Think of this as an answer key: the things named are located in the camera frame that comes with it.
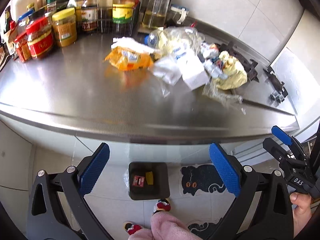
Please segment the right hand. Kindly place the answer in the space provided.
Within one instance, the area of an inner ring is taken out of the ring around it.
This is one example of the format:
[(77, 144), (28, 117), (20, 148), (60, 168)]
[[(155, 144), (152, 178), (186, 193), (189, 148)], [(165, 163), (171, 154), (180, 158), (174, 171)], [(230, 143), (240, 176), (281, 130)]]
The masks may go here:
[(310, 207), (312, 198), (309, 194), (293, 192), (290, 194), (290, 200), (293, 205), (296, 205), (293, 210), (293, 236), (296, 237), (312, 217)]

